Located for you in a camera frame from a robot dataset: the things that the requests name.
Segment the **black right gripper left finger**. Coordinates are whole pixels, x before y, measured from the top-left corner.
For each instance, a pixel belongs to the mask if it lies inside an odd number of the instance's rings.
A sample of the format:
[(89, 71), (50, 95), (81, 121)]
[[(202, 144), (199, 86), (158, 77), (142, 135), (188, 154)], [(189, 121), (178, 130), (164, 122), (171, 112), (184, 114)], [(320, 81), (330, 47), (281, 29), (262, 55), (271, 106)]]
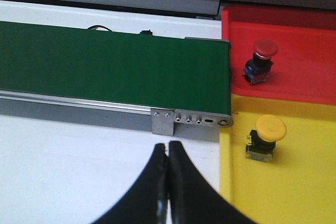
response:
[(159, 143), (129, 190), (94, 223), (166, 223), (166, 177), (165, 145)]

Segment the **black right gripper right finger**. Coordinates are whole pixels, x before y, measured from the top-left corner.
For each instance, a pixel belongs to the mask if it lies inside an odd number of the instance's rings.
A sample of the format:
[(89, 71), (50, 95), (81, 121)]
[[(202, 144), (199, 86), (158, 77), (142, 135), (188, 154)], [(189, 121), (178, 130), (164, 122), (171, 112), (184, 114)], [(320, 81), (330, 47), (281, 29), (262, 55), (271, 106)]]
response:
[(169, 142), (168, 173), (173, 223), (254, 223), (207, 182), (179, 141)]

